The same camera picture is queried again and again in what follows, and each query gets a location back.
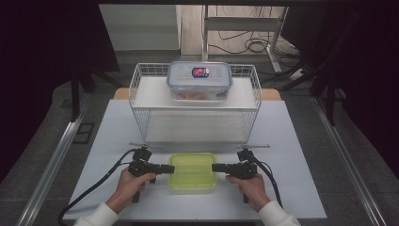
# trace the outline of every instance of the gray floor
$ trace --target gray floor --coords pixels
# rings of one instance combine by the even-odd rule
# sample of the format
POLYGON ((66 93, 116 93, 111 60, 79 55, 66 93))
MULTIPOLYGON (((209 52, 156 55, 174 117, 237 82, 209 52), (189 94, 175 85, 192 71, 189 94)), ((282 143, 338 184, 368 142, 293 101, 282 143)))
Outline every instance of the gray floor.
MULTIPOLYGON (((290 46, 282 43, 287 50, 290 46)), ((210 61, 248 63, 256 66, 260 80, 272 78, 272 67, 267 56, 210 56, 210 61)), ((120 73, 109 73, 128 87, 135 65, 140 62, 171 62, 174 60, 200 60, 199 54, 178 56, 168 52, 123 52, 118 53, 120 73)), ((289 59, 287 64, 294 64, 289 59)), ((107 103, 113 98, 116 88, 93 76, 96 90, 91 94, 90 106, 82 123, 94 123, 93 135, 88 143, 73 143, 63 161, 59 173, 39 211, 34 225, 56 225, 56 217, 68 204, 81 170, 85 165, 95 134, 100 126, 107 103)), ((264 88, 278 88, 291 78, 264 82, 264 88)), ((281 98, 287 104, 300 145, 311 170, 311 175, 327 212, 327 219, 301 219, 303 225, 373 225, 365 212, 359 196, 351 184, 337 155, 326 128, 309 94, 311 81, 288 91, 281 98)), ((70 84, 54 91, 53 104, 38 132, 32 137, 23 155, 0 185, 0 225, 15 225, 38 183, 56 145, 60 141, 72 116, 70 84)), ((388 225, 398 225, 399 182, 391 173, 378 152, 348 118, 341 103, 335 105, 336 129, 350 152, 359 173, 372 191, 388 225)), ((75 141, 85 140, 85 135, 75 141)))

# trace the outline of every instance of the white wire basket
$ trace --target white wire basket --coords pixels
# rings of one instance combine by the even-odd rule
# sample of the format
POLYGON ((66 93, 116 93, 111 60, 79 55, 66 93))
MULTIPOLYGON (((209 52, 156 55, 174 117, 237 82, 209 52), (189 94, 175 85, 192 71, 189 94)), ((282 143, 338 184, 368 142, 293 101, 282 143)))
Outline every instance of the white wire basket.
POLYGON ((253 65, 231 64, 225 102, 179 102, 167 85, 169 64, 136 65, 129 104, 144 142, 247 143, 262 103, 253 65))

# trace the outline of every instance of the sleeve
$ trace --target sleeve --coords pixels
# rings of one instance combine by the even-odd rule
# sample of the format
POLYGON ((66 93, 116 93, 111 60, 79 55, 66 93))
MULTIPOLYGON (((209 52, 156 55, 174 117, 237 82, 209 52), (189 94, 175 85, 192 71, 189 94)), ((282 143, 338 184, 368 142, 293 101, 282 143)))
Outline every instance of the sleeve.
POLYGON ((81 217, 75 221, 74 226, 111 226, 119 216, 110 209, 105 203, 101 203, 99 207, 89 216, 81 217))
POLYGON ((300 226, 299 221, 292 215, 288 215, 277 201, 271 201, 259 212, 258 217, 265 226, 300 226))

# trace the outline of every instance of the wall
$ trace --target wall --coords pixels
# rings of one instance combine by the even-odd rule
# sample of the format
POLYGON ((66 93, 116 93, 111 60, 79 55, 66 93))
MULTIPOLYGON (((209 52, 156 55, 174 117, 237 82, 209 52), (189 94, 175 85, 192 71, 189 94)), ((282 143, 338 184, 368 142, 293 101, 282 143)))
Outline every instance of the wall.
POLYGON ((180 6, 100 5, 115 51, 179 50, 180 6))

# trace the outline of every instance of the human hand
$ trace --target human hand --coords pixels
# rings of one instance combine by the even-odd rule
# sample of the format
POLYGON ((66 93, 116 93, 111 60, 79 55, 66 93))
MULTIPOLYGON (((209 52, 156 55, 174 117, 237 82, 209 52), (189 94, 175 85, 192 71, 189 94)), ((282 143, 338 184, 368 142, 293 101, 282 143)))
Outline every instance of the human hand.
POLYGON ((119 214, 125 207, 127 207, 137 193, 145 188, 145 182, 155 178, 155 173, 146 173, 142 176, 135 177, 128 168, 120 173, 120 180, 118 181, 117 190, 105 203, 115 213, 119 214))
POLYGON ((261 174, 257 174, 249 180, 242 180, 230 175, 226 176, 226 180, 230 183, 239 185, 241 194, 246 194, 249 205, 253 210, 259 212, 265 205, 270 203, 270 199, 266 195, 264 181, 261 174))

